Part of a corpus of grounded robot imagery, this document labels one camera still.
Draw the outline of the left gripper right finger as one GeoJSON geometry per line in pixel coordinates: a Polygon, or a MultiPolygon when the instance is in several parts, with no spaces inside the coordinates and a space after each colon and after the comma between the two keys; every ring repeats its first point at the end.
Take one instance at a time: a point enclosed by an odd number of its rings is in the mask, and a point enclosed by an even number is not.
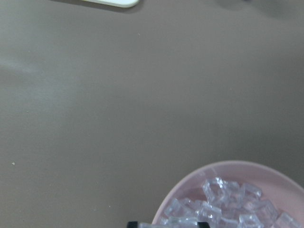
{"type": "Polygon", "coordinates": [[[198,222],[197,223],[198,228],[209,228],[208,222],[198,222]]]}

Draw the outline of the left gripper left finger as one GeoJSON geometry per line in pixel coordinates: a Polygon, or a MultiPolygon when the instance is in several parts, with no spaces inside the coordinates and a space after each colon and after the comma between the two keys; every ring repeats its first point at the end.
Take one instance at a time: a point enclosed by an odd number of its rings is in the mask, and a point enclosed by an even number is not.
{"type": "Polygon", "coordinates": [[[138,221],[129,221],[127,223],[127,228],[138,228],[138,227],[139,227],[138,221]]]}

